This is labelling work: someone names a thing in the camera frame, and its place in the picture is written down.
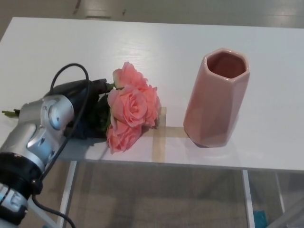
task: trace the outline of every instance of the vase opening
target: vase opening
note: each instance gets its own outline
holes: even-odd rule
[[[209,56],[207,66],[212,73],[226,78],[235,78],[246,71],[244,60],[227,52]]]

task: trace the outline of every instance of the rose bouquet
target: rose bouquet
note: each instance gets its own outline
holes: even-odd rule
[[[108,94],[110,124],[106,138],[111,152],[128,150],[141,136],[143,127],[154,127],[161,107],[157,88],[132,64],[125,62],[113,72],[114,89]]]
[[[93,135],[96,138],[106,138],[111,153],[124,152],[139,139],[143,128],[156,125],[161,107],[157,88],[149,85],[142,73],[129,62],[113,72],[113,84],[106,83],[105,79],[102,81],[103,92],[97,102],[91,100],[94,105],[88,108],[80,128],[87,125],[95,132]],[[18,117],[20,110],[2,113],[8,117]],[[66,127],[65,135],[72,124]]]

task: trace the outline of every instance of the black cable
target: black cable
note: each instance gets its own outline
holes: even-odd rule
[[[68,216],[66,216],[65,214],[59,212],[59,211],[56,211],[56,210],[53,210],[51,208],[47,208],[46,206],[43,206],[42,204],[40,204],[37,199],[36,199],[36,195],[32,195],[32,200],[34,202],[34,204],[39,207],[40,209],[44,210],[44,211],[47,211],[49,213],[52,213],[54,215],[57,215],[57,216],[60,216],[62,217],[64,220],[66,220],[70,226],[72,228],[76,228],[75,224],[73,223],[72,219],[70,219]]]
[[[52,84],[51,84],[50,94],[53,93],[54,84],[55,84],[55,82],[56,82],[58,76],[59,76],[65,69],[67,69],[67,68],[69,68],[69,67],[72,67],[72,66],[77,66],[77,67],[81,68],[81,69],[84,71],[84,73],[85,73],[85,79],[86,79],[86,81],[87,81],[85,100],[84,100],[84,102],[83,102],[83,104],[82,104],[82,106],[81,106],[81,109],[80,109],[80,111],[79,111],[78,117],[76,118],[76,120],[75,120],[75,122],[74,122],[74,126],[73,126],[73,128],[72,128],[70,134],[65,138],[65,140],[64,140],[63,143],[62,143],[62,145],[61,145],[60,148],[58,149],[56,155],[54,156],[54,159],[50,162],[50,164],[48,165],[47,169],[46,169],[46,170],[44,171],[44,173],[42,174],[42,176],[41,176],[41,178],[40,178],[41,181],[43,181],[44,178],[47,176],[47,174],[49,173],[49,171],[50,171],[51,168],[53,167],[55,161],[57,160],[58,156],[61,154],[61,152],[62,152],[63,149],[65,148],[67,142],[71,139],[71,137],[72,137],[74,131],[76,130],[76,127],[77,127],[77,125],[78,125],[78,123],[79,123],[79,121],[80,121],[80,118],[82,117],[82,114],[83,114],[83,112],[85,111],[86,103],[87,103],[87,101],[88,101],[88,99],[89,99],[89,95],[90,95],[90,91],[89,91],[89,89],[90,89],[89,74],[88,74],[88,72],[86,71],[86,69],[85,69],[82,65],[80,65],[80,64],[78,64],[78,63],[70,63],[70,64],[64,66],[63,68],[61,68],[61,69],[57,72],[57,74],[54,76],[54,79],[53,79]]]
[[[79,111],[78,117],[76,118],[76,120],[75,120],[75,122],[74,122],[74,126],[73,126],[73,128],[72,128],[70,134],[65,138],[65,140],[64,140],[63,143],[62,143],[62,145],[61,145],[60,148],[58,149],[56,155],[54,156],[53,160],[50,162],[49,166],[47,167],[47,169],[46,169],[46,170],[44,171],[44,173],[42,174],[42,176],[41,176],[41,178],[40,178],[41,181],[43,181],[43,180],[45,179],[45,177],[47,176],[47,174],[49,173],[49,171],[52,169],[52,167],[53,167],[55,161],[57,160],[58,156],[61,154],[61,152],[62,152],[63,149],[65,148],[66,144],[67,144],[68,141],[71,139],[71,137],[72,137],[74,131],[76,130],[76,127],[77,127],[77,125],[78,125],[78,123],[79,123],[79,121],[80,121],[80,118],[82,117],[82,114],[83,114],[83,112],[84,112],[84,110],[85,110],[85,108],[86,108],[86,103],[87,103],[87,101],[88,101],[88,99],[89,99],[89,94],[90,94],[90,93],[89,93],[89,89],[90,89],[89,74],[88,74],[87,70],[86,70],[82,65],[80,65],[80,64],[78,64],[78,63],[70,63],[70,64],[64,66],[63,68],[61,68],[61,69],[57,72],[57,74],[54,76],[54,79],[53,79],[52,84],[51,84],[50,94],[53,93],[54,85],[55,85],[55,82],[56,82],[58,76],[59,76],[65,69],[67,69],[67,68],[69,68],[69,67],[72,67],[72,66],[76,66],[76,67],[81,68],[81,69],[83,70],[83,72],[85,73],[85,79],[86,79],[86,81],[87,81],[85,100],[84,100],[84,102],[83,102],[83,104],[82,104],[82,106],[81,106],[81,109],[80,109],[80,111]],[[40,209],[42,209],[42,210],[44,210],[44,211],[47,211],[47,212],[49,212],[49,213],[55,214],[55,215],[57,215],[57,216],[62,217],[64,220],[66,220],[66,221],[70,224],[70,226],[71,226],[72,228],[76,228],[76,226],[75,226],[75,224],[73,223],[73,221],[72,221],[67,215],[65,215],[65,214],[63,214],[63,213],[61,213],[61,212],[59,212],[59,211],[56,211],[56,210],[53,210],[53,209],[51,209],[51,208],[48,208],[48,207],[45,207],[45,206],[41,205],[41,204],[37,201],[36,195],[35,195],[35,194],[32,195],[32,200],[33,200],[34,204],[35,204],[37,207],[39,207]]]

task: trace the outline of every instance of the teal object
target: teal object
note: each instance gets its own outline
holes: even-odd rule
[[[266,214],[264,211],[254,211],[253,218],[255,220],[256,228],[266,228],[267,227]]]

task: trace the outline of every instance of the table leg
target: table leg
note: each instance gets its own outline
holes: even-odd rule
[[[249,185],[249,178],[248,178],[247,170],[242,170],[242,177],[243,177],[243,187],[244,187],[244,194],[245,194],[245,205],[246,205],[248,228],[255,228],[255,220],[254,220],[254,216],[253,216],[253,207],[252,207],[250,185]]]
[[[286,210],[285,213],[281,215],[281,217],[279,217],[277,220],[272,222],[267,228],[286,227],[289,222],[299,218],[299,216],[303,213],[304,213],[304,199],[301,199],[290,209]]]
[[[66,185],[62,195],[61,205],[60,205],[60,212],[63,214],[67,214],[70,208],[70,202],[72,199],[74,183],[76,179],[75,172],[77,171],[78,164],[76,161],[71,161],[70,167],[68,170],[67,178],[66,178]],[[65,220],[62,217],[58,217],[57,224],[60,228],[64,228]]]
[[[46,223],[48,228],[59,228],[57,223],[52,220],[42,209],[37,207],[31,198],[28,201],[28,207],[33,210]]]

